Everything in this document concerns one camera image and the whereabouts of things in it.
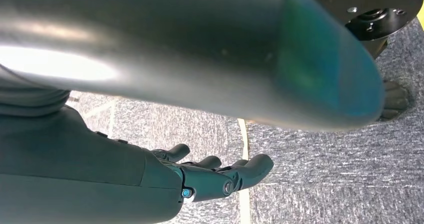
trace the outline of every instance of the floor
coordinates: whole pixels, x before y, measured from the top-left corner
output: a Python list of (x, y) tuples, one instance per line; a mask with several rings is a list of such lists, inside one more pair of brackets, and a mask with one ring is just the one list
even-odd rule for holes
[[(351, 132), (313, 133), (246, 123), (250, 157), (265, 153), (271, 174), (240, 196), (186, 204), (169, 224), (424, 223), (424, 32), (415, 20), (389, 40), (377, 64), (410, 90), (401, 118)], [(236, 118), (91, 93), (72, 93), (88, 126), (148, 149), (191, 147), (186, 160), (240, 159)]]

